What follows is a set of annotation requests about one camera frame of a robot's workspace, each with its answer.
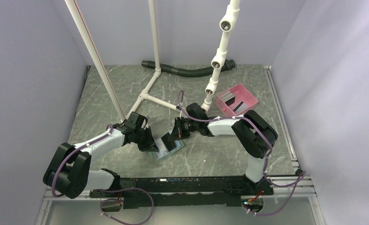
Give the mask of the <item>black credit card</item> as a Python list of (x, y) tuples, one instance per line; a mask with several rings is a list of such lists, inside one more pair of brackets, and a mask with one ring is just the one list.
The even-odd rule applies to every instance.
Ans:
[(171, 131), (170, 133), (166, 133), (164, 136), (161, 137), (162, 142), (168, 151), (182, 146), (180, 138), (181, 135), (176, 131)]

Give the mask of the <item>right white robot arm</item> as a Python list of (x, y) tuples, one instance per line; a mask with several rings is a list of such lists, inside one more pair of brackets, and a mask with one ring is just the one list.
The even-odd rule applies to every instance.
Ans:
[(176, 117), (169, 141), (186, 139), (192, 132), (203, 136), (236, 136), (249, 155), (244, 189), (254, 195), (262, 189), (265, 163), (270, 149), (278, 139), (277, 132), (254, 110), (235, 117), (209, 117), (197, 103), (185, 109), (188, 118)]

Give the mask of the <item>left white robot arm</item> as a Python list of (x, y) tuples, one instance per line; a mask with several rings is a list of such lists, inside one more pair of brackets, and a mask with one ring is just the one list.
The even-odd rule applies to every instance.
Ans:
[(141, 152), (158, 152), (148, 119), (138, 113), (121, 123), (109, 124), (106, 130), (89, 140), (77, 144), (61, 144), (46, 172), (43, 183), (52, 190), (53, 197), (78, 197), (85, 190), (103, 191), (116, 196), (121, 189), (120, 175), (109, 170), (92, 171), (91, 164), (112, 150), (134, 143)]

